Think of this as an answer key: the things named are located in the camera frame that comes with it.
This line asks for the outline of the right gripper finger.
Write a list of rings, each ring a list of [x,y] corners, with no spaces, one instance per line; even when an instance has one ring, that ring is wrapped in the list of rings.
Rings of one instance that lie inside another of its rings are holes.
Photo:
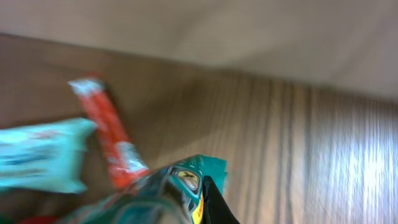
[[[204,224],[239,224],[209,175],[204,176],[203,197]]]

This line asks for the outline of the green 3M gloves packet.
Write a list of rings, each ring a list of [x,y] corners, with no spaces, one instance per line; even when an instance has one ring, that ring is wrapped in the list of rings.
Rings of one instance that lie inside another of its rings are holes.
[[[208,187],[223,193],[227,161],[195,155],[163,167],[59,223],[207,223]]]

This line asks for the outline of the small orange snack packet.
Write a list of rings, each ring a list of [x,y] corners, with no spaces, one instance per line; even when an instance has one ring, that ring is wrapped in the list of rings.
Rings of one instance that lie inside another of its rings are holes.
[[[103,82],[96,78],[69,81],[89,119],[97,125],[110,179],[117,189],[125,188],[149,173],[124,128]]]

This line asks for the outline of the teal wet wipes packet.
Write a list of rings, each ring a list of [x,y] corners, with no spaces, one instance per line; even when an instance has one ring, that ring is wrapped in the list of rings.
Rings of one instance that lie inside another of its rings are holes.
[[[85,118],[2,129],[1,191],[84,192],[81,166],[86,139],[95,129]]]

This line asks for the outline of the red sauce bottle yellow label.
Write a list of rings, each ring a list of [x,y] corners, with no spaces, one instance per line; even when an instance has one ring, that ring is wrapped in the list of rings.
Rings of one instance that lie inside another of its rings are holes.
[[[22,219],[17,224],[55,224],[59,219],[58,216],[34,216]]]

